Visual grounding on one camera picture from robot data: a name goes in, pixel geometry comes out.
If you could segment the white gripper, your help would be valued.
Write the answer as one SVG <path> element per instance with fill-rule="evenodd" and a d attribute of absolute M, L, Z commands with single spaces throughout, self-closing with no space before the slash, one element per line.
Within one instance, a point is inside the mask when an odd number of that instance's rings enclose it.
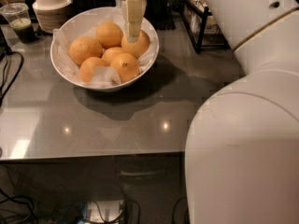
<path fill-rule="evenodd" d="M 146 0 L 124 0 L 121 3 L 125 34 L 129 43 L 134 43 L 139 38 L 146 6 Z"/>

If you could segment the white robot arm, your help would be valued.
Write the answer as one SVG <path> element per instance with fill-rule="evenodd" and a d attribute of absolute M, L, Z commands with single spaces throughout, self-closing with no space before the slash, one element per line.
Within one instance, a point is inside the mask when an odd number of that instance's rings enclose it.
<path fill-rule="evenodd" d="M 194 116 L 185 147 L 191 224 L 299 224 L 299 7 L 205 0 L 244 70 Z"/>

